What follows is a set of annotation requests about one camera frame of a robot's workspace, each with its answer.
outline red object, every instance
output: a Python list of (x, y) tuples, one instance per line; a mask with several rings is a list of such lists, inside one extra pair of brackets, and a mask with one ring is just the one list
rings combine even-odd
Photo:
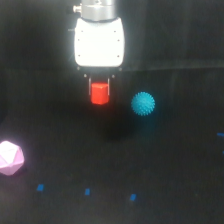
[(109, 102), (107, 83), (92, 83), (91, 87), (91, 101), (93, 104), (103, 105)]

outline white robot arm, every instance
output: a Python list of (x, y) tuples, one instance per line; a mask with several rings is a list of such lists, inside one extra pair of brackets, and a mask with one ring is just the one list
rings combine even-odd
[(125, 37), (116, 0), (82, 0), (73, 11), (81, 13), (75, 28), (76, 63), (83, 67), (119, 67)]

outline pink dodecahedron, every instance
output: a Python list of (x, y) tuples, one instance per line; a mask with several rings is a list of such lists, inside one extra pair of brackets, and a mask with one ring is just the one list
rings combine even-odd
[(23, 164), (23, 152), (18, 145), (8, 141), (0, 144), (0, 173), (13, 175)]

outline blue spiky ball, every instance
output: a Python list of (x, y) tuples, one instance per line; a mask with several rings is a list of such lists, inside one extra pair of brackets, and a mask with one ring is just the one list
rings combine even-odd
[(134, 96), (131, 107), (137, 115), (146, 116), (154, 110), (155, 100), (149, 93), (141, 92)]

